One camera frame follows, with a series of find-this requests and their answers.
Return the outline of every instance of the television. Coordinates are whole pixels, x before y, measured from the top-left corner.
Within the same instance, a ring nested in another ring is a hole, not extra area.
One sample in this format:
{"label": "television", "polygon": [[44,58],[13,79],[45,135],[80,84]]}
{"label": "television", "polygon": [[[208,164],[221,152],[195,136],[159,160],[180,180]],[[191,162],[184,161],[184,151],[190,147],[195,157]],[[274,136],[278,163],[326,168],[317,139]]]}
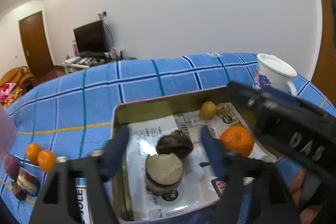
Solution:
{"label": "television", "polygon": [[73,33],[79,52],[109,51],[102,20],[73,29]]}

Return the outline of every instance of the blue plaid tablecloth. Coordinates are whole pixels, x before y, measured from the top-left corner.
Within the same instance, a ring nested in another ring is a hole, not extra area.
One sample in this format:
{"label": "blue plaid tablecloth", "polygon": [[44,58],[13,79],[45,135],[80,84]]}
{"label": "blue plaid tablecloth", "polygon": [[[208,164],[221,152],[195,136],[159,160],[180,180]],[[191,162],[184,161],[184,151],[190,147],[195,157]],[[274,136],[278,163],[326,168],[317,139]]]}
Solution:
{"label": "blue plaid tablecloth", "polygon": [[[176,59],[123,60],[81,70],[40,84],[19,98],[7,114],[18,134],[10,153],[24,167],[37,175],[41,184],[46,173],[25,158],[26,146],[37,142],[42,149],[69,159],[85,157],[101,148],[110,138],[111,121],[121,103],[225,86],[236,80],[252,86],[256,55],[221,53],[182,56]],[[335,107],[311,82],[298,75],[294,79],[298,97],[306,99],[336,116]],[[284,159],[278,165],[287,184],[299,165]],[[0,167],[0,195],[22,224],[27,224],[36,198],[19,202],[10,190],[11,179]],[[245,223],[249,208],[249,191],[245,189],[239,223]],[[174,223],[207,223],[211,208],[184,216]]]}

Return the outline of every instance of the orange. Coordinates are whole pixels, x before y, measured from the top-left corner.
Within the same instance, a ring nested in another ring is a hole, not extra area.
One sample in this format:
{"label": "orange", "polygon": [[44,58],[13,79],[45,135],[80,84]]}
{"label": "orange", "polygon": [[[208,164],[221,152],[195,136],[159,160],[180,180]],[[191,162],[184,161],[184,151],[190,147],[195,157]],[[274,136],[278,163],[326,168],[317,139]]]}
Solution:
{"label": "orange", "polygon": [[53,169],[55,161],[56,155],[49,150],[42,150],[37,157],[39,166],[45,170],[45,172],[50,172]]}
{"label": "orange", "polygon": [[26,156],[31,163],[37,164],[37,156],[41,151],[41,146],[38,143],[30,143],[26,148]]}
{"label": "orange", "polygon": [[225,147],[235,150],[244,157],[248,157],[253,150],[253,138],[244,127],[233,126],[228,128],[220,136]]}

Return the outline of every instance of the brown door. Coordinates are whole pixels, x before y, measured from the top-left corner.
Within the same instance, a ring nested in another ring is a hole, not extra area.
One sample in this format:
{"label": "brown door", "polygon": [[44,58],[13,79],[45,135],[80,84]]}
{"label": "brown door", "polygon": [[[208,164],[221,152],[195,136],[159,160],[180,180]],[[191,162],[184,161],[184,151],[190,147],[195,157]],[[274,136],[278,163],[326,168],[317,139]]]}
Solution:
{"label": "brown door", "polygon": [[54,68],[45,38],[42,12],[20,20],[19,27],[28,67],[39,79]]}
{"label": "brown door", "polygon": [[336,105],[335,11],[331,0],[322,0],[322,40],[316,69],[311,80],[333,105]]}

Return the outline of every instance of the mug handle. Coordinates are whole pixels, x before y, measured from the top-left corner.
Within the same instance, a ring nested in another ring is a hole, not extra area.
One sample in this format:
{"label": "mug handle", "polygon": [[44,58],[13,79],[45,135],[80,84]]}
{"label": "mug handle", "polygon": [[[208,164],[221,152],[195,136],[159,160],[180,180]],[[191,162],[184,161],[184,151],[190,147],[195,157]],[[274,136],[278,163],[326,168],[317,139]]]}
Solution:
{"label": "mug handle", "polygon": [[287,86],[290,88],[292,96],[296,97],[297,96],[297,91],[296,91],[296,88],[295,88],[293,82],[288,81]]}

